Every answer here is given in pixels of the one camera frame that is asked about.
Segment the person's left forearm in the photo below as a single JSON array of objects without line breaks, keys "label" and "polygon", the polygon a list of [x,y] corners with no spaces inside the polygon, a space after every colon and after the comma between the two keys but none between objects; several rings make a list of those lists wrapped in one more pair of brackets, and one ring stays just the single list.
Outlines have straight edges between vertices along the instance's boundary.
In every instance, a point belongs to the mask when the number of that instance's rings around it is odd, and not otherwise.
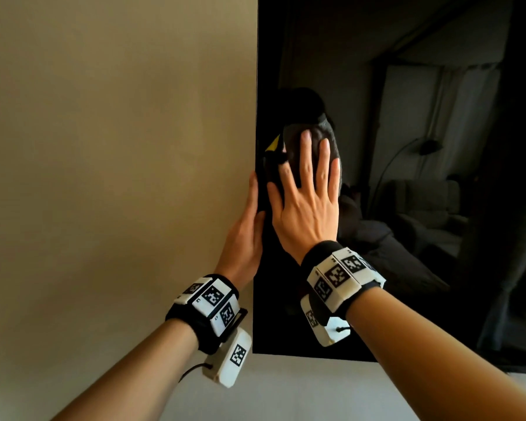
[{"label": "person's left forearm", "polygon": [[179,319],[170,319],[51,421],[160,421],[197,350],[193,329]]}]

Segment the dark grey cleaning cloth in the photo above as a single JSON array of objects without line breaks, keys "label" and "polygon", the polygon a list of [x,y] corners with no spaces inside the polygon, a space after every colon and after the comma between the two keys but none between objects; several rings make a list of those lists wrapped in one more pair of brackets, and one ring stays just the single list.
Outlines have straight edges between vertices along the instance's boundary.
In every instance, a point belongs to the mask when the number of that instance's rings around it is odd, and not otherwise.
[{"label": "dark grey cleaning cloth", "polygon": [[320,158],[320,144],[323,140],[329,142],[330,162],[340,159],[337,140],[334,134],[334,124],[327,113],[293,117],[282,126],[281,133],[264,151],[262,164],[264,166],[267,182],[275,184],[281,199],[284,199],[284,189],[281,183],[279,166],[285,163],[290,165],[293,179],[297,187],[301,186],[300,179],[300,145],[301,135],[309,131],[311,135],[311,153],[313,174],[316,176]]}]

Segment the black television screen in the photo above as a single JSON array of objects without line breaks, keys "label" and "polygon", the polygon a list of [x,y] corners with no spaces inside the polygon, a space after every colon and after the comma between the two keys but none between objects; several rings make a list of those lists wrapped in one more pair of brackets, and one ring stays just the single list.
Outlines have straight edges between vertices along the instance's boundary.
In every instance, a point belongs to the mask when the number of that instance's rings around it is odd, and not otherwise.
[{"label": "black television screen", "polygon": [[321,346],[314,292],[271,224],[262,156],[327,113],[342,168],[338,242],[385,290],[498,368],[526,374],[526,0],[258,0],[256,171],[267,212],[253,351]]}]

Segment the person's right hand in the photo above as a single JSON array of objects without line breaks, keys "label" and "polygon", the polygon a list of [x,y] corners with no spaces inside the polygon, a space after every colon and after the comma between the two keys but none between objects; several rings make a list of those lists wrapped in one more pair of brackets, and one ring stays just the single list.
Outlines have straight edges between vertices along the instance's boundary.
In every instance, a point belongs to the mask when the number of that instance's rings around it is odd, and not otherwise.
[{"label": "person's right hand", "polygon": [[330,163],[329,142],[323,140],[313,189],[296,186],[288,163],[279,166],[285,208],[272,211],[272,223],[281,246],[299,265],[316,244],[337,239],[338,202],[328,196]]}]

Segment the wristband with marker tiles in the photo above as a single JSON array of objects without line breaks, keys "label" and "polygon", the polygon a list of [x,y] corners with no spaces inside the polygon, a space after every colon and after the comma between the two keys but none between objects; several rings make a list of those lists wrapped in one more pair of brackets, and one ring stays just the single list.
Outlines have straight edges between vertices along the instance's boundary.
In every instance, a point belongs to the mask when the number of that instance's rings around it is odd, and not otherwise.
[{"label": "wristband with marker tiles", "polygon": [[227,277],[204,276],[192,283],[173,302],[165,321],[179,319],[198,339],[198,349],[213,355],[239,327],[247,311],[239,306],[239,290]]},{"label": "wristband with marker tiles", "polygon": [[301,272],[330,316],[343,320],[355,299],[386,283],[361,255],[337,241],[319,242],[310,249],[302,260]]}]

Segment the left wristband with marker tiles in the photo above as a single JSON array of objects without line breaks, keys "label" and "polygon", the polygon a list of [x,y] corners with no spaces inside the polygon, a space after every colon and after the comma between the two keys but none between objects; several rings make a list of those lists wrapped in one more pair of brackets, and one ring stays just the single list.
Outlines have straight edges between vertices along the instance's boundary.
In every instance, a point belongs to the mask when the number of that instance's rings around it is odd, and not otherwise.
[{"label": "left wristband with marker tiles", "polygon": [[239,290],[227,277],[204,276],[192,283],[173,302],[165,321],[179,319],[198,339],[198,349],[213,355],[239,327],[247,311],[239,306]]}]

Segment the person's left hand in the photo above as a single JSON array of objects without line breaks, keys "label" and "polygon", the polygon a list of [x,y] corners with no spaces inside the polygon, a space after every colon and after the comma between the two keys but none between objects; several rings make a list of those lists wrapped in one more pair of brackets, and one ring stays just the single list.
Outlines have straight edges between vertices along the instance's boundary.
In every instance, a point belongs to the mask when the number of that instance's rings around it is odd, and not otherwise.
[{"label": "person's left hand", "polygon": [[252,172],[245,208],[229,230],[214,270],[216,274],[227,278],[239,291],[253,280],[261,261],[253,256],[253,222],[259,212],[258,198],[257,175]]}]

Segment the right wristband with marker tiles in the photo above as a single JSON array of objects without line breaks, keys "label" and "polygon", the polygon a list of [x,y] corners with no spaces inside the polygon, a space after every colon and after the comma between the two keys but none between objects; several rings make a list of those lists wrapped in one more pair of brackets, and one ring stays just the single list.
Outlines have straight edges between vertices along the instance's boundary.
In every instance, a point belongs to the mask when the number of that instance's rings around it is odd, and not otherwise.
[{"label": "right wristband with marker tiles", "polygon": [[302,260],[301,272],[330,316],[343,320],[355,299],[386,283],[361,255],[337,241],[319,242],[310,249]]}]

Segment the person's right forearm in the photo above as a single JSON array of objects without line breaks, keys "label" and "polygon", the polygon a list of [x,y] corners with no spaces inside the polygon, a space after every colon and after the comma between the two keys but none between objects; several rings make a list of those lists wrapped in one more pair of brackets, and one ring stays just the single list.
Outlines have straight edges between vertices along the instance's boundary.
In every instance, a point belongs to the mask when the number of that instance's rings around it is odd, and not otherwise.
[{"label": "person's right forearm", "polygon": [[526,421],[526,389],[385,290],[346,318],[421,421]]}]

